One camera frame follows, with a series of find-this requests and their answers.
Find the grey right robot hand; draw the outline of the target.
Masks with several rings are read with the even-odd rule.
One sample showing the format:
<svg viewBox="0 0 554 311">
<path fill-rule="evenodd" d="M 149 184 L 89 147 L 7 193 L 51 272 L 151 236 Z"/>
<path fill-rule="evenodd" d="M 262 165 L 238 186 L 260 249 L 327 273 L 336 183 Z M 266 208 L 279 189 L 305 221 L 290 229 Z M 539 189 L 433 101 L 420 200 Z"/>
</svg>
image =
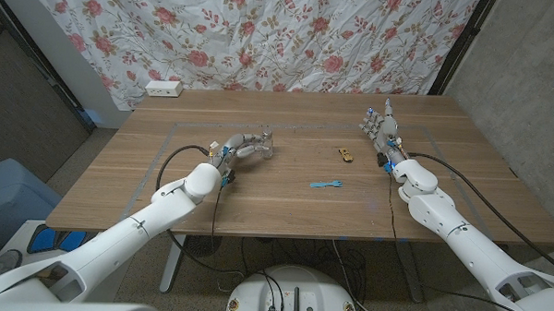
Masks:
<svg viewBox="0 0 554 311">
<path fill-rule="evenodd" d="M 362 120 L 359 128 L 371 139 L 377 152 L 378 166 L 391 171 L 401 161 L 408 158 L 403 150 L 402 139 L 398 133 L 398 125 L 393 117 L 391 100 L 385 101 L 385 113 L 373 108 L 367 110 L 367 117 Z"/>
</svg>

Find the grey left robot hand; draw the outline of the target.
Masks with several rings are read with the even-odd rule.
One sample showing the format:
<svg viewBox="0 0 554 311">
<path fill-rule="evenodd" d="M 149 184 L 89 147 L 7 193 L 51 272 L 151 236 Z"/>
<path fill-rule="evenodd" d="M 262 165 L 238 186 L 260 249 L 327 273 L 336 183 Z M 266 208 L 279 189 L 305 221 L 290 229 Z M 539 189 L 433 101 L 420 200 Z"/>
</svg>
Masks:
<svg viewBox="0 0 554 311">
<path fill-rule="evenodd" d="M 230 137 L 212 157 L 209 163 L 220 172 L 224 172 L 234 158 L 245 158 L 258 152 L 264 159 L 272 156 L 273 133 L 271 130 L 264 130 L 260 135 L 251 133 L 236 134 Z"/>
</svg>

